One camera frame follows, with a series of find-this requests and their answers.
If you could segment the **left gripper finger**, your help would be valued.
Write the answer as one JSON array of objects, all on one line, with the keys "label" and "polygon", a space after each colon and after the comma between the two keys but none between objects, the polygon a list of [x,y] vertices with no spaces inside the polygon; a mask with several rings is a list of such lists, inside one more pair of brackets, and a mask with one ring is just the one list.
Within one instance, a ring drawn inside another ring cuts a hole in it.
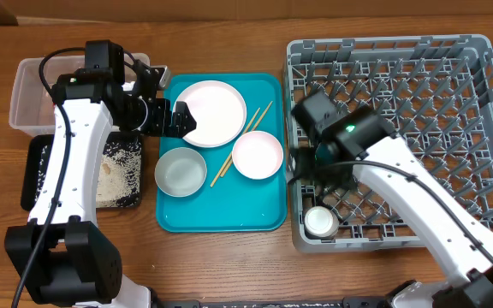
[{"label": "left gripper finger", "polygon": [[196,129],[197,122],[193,118],[193,116],[192,116],[192,114],[191,114],[191,112],[190,112],[190,110],[189,110],[188,105],[187,105],[186,102],[176,101],[175,102],[175,110],[173,111],[173,113],[176,112],[176,111],[178,111],[178,112],[184,112],[187,115],[187,134],[188,133],[191,133],[193,130]]},{"label": "left gripper finger", "polygon": [[182,139],[187,134],[187,115],[184,112],[174,112],[168,127],[170,138]]}]

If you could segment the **large white plate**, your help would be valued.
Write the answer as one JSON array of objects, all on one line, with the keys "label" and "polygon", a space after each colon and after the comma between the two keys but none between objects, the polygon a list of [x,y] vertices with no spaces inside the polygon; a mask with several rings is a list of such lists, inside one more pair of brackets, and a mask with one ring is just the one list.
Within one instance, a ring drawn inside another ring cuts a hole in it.
[{"label": "large white plate", "polygon": [[190,145],[215,148],[234,139],[247,119],[245,99],[228,83],[218,80],[196,82],[182,91],[176,101],[185,102],[196,128],[183,139]]}]

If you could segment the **grey bowl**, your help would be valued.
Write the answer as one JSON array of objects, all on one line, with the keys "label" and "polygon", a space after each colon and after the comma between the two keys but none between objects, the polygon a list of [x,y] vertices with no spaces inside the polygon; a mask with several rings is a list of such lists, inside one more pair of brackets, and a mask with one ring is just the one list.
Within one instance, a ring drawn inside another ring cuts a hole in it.
[{"label": "grey bowl", "polygon": [[157,187],[175,198],[196,193],[205,183],[207,166],[194,149],[178,147],[164,153],[157,161],[154,179]]}]

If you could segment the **white paper cup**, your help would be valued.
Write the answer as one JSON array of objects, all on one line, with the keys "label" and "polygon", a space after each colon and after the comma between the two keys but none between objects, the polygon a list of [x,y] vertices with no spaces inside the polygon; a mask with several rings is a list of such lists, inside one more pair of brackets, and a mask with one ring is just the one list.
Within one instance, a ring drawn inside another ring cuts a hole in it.
[{"label": "white paper cup", "polygon": [[314,238],[334,238],[339,229],[339,220],[336,214],[323,206],[314,206],[304,215],[305,231]]}]

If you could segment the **pink white bowl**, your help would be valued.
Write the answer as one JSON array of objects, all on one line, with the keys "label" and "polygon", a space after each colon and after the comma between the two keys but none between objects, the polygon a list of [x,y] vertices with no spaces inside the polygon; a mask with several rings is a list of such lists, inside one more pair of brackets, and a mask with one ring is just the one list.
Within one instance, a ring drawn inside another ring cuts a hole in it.
[{"label": "pink white bowl", "polygon": [[254,137],[246,141],[246,148],[239,150],[235,168],[252,180],[270,178],[282,166],[284,152],[279,140],[270,133],[256,131]]}]

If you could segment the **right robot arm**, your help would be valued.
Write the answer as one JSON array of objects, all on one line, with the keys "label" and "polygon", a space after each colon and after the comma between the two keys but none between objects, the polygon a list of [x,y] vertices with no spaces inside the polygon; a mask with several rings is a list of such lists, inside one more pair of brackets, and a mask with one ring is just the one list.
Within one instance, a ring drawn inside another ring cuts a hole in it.
[{"label": "right robot arm", "polygon": [[387,119],[369,106],[341,112],[323,91],[290,111],[311,146],[294,148],[292,182],[369,187],[421,239],[445,280],[407,281],[382,307],[493,307],[493,232],[470,215],[415,158]]}]

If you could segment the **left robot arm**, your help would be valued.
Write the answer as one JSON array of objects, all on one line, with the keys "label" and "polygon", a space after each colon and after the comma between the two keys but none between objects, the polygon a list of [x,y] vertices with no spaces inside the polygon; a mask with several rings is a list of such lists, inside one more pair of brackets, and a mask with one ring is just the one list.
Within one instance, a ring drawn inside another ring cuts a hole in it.
[{"label": "left robot arm", "polygon": [[124,275],[120,252],[97,225],[103,151],[114,127],[181,139],[197,123],[186,103],[157,96],[169,84],[166,67],[109,40],[82,51],[82,68],[46,86],[55,132],[44,185],[26,224],[8,228],[4,248],[20,276],[17,292],[39,305],[154,307],[156,293]]}]

